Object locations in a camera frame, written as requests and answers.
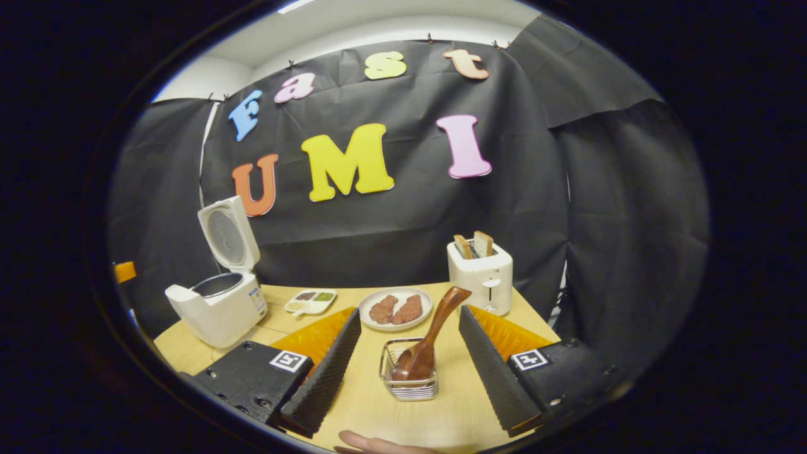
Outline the brown meat piece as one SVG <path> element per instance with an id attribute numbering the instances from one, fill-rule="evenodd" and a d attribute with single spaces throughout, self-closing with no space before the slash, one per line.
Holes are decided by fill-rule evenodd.
<path id="1" fill-rule="evenodd" d="M 398 299 L 393 295 L 387 295 L 377 302 L 369 310 L 369 318 L 378 324 L 389 324 L 394 316 L 395 305 Z"/>
<path id="2" fill-rule="evenodd" d="M 420 295 L 407 297 L 407 301 L 392 316 L 393 325 L 403 325 L 415 321 L 422 315 L 422 301 Z"/>

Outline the white toaster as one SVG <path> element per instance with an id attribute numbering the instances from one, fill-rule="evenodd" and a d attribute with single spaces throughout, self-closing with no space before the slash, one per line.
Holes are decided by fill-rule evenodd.
<path id="1" fill-rule="evenodd" d="M 447 244 L 449 282 L 472 292 L 465 305 L 504 316 L 512 302 L 513 259 L 499 245 L 492 250 L 490 257 L 465 259 L 454 242 Z"/>

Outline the white divided tray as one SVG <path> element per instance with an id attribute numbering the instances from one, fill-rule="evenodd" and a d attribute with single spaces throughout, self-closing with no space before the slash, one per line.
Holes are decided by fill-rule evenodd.
<path id="1" fill-rule="evenodd" d="M 338 292 L 331 288 L 306 288 L 298 291 L 289 301 L 304 301 L 306 306 L 302 310 L 289 313 L 295 317 L 302 314 L 321 314 L 328 310 L 334 299 L 337 298 L 337 294 Z"/>

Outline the black backdrop cloth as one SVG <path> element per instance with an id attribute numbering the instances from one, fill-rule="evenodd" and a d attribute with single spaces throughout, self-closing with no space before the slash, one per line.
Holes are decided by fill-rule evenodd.
<path id="1" fill-rule="evenodd" d="M 502 50 L 331 52 L 211 107 L 149 106 L 113 178 L 110 258 L 141 273 L 130 299 L 152 337 L 178 321 L 165 288 L 219 270 L 197 213 L 234 195 L 257 207 L 266 284 L 447 281 L 447 244 L 484 231 L 541 316 L 566 277 L 560 321 L 634 375 L 692 305 L 710 242 L 694 145 L 633 69 L 550 18 Z"/>

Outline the wire chopstick holder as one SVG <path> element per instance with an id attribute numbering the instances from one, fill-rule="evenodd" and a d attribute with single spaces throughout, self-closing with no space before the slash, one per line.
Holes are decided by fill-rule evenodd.
<path id="1" fill-rule="evenodd" d="M 432 373 L 423 380 L 393 380 L 392 371 L 401 354 L 414 347 L 422 338 L 398 338 L 384 343 L 380 357 L 380 379 L 389 394 L 397 400 L 432 400 L 438 393 L 439 380 L 436 364 Z"/>

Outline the brown wooden spoon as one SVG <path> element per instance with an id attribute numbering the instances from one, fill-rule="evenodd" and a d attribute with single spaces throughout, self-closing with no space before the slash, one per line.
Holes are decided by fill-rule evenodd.
<path id="1" fill-rule="evenodd" d="M 453 286 L 440 301 L 426 336 L 398 357 L 392 380 L 425 380 L 435 369 L 434 345 L 450 313 L 472 295 L 472 291 Z"/>

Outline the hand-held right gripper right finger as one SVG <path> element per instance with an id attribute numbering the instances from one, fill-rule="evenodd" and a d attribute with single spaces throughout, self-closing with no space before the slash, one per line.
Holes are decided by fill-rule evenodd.
<path id="1" fill-rule="evenodd" d="M 575 338 L 551 343 L 470 305 L 461 308 L 459 330 L 510 436 L 558 431 L 613 402 L 628 385 L 620 368 Z"/>

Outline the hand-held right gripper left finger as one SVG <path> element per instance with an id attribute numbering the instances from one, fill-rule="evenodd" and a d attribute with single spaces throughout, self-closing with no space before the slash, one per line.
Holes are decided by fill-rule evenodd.
<path id="1" fill-rule="evenodd" d="M 181 375 L 262 424 L 312 438 L 360 334 L 359 310 L 348 307 L 269 346 L 245 340 L 199 373 Z"/>

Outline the white rice cooker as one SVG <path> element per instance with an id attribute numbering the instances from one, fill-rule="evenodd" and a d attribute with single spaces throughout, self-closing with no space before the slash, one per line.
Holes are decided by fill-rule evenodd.
<path id="1" fill-rule="evenodd" d="M 211 253 L 226 272 L 192 288 L 171 285 L 165 296 L 202 342 L 215 348 L 230 347 L 267 313 L 253 272 L 260 251 L 240 196 L 199 210 L 198 219 Z"/>

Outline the white round plate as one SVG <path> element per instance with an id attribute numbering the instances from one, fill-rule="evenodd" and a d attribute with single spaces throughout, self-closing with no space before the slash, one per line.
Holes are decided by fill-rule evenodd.
<path id="1" fill-rule="evenodd" d="M 371 318 L 371 310 L 372 307 L 377 305 L 387 296 L 394 296 L 397 301 L 393 305 L 393 314 L 396 314 L 401 307 L 403 307 L 407 299 L 412 296 L 420 296 L 421 302 L 421 315 L 418 317 L 414 317 L 412 321 L 395 324 L 395 323 L 380 323 Z M 412 327 L 416 327 L 416 325 L 421 324 L 421 322 L 426 321 L 429 314 L 432 312 L 433 309 L 433 301 L 429 293 L 427 291 L 423 291 L 418 288 L 412 287 L 392 287 L 392 288 L 382 288 L 381 290 L 372 291 L 369 295 L 365 296 L 357 305 L 360 319 L 361 321 L 369 328 L 379 331 L 386 331 L 386 332 L 396 332 L 401 330 L 407 330 Z"/>

